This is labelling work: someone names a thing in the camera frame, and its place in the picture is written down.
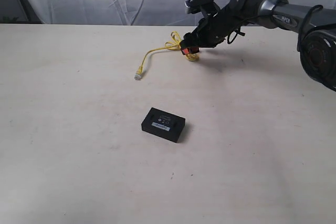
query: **table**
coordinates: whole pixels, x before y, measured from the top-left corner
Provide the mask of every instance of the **table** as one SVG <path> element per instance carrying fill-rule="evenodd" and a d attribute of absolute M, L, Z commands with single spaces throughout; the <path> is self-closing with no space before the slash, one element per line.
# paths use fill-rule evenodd
<path fill-rule="evenodd" d="M 336 94 L 297 35 L 246 27 L 133 79 L 192 29 L 0 25 L 0 223 L 334 223 Z M 180 143 L 141 131 L 151 107 Z"/>

